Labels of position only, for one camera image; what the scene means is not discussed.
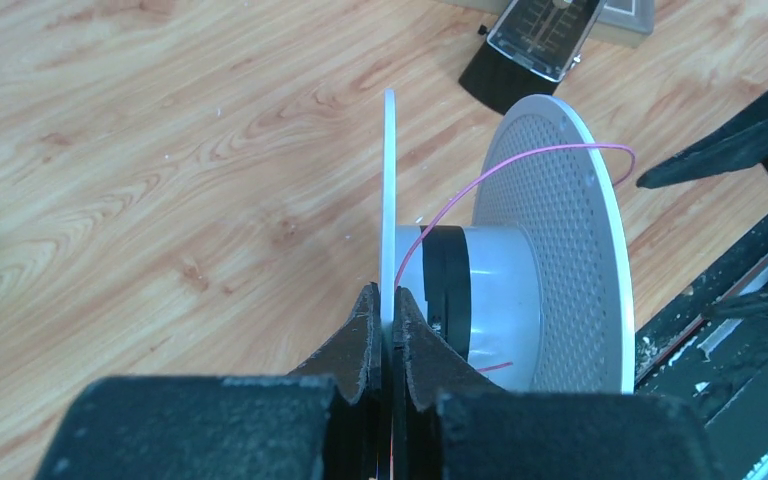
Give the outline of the black metronome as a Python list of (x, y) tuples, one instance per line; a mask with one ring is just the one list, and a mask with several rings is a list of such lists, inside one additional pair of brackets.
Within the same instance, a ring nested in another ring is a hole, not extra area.
[(526, 96), (554, 94), (578, 62), (604, 5), (599, 0), (510, 2), (492, 27), (479, 28), (483, 41), (459, 85), (499, 114)]

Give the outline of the grey cable spool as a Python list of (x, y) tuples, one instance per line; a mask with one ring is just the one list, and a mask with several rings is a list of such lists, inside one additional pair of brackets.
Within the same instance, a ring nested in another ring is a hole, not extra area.
[(564, 101), (530, 95), (503, 116), (467, 226), (397, 222), (396, 101), (384, 97), (379, 283), (382, 324), (396, 287), (478, 373), (511, 391), (630, 393), (630, 264), (614, 185)]

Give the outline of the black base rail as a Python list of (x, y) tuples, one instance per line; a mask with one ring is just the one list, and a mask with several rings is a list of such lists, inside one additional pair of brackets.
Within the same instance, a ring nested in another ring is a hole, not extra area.
[(636, 335), (636, 386), (701, 418), (728, 479), (768, 460), (768, 315), (704, 317), (711, 304), (768, 287), (768, 214)]

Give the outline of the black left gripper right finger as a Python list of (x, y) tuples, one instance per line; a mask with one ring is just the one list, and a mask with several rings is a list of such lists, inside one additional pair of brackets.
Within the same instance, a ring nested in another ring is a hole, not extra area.
[(508, 393), (471, 367), (428, 325), (412, 293), (395, 290), (392, 476), (508, 479), (510, 446), (474, 416)]

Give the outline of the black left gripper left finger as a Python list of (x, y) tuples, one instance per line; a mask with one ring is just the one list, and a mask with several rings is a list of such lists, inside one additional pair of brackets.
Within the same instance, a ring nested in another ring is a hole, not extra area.
[(335, 393), (327, 426), (325, 479), (369, 479), (377, 474), (381, 393), (380, 293), (362, 287), (347, 321), (291, 376), (328, 376)]

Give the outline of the wooden chessboard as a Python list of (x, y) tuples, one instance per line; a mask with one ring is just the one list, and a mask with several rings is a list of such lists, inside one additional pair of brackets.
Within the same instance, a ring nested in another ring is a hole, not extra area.
[[(500, 15), (506, 0), (440, 0), (441, 3)], [(654, 0), (608, 0), (589, 37), (601, 42), (637, 48), (654, 30)]]

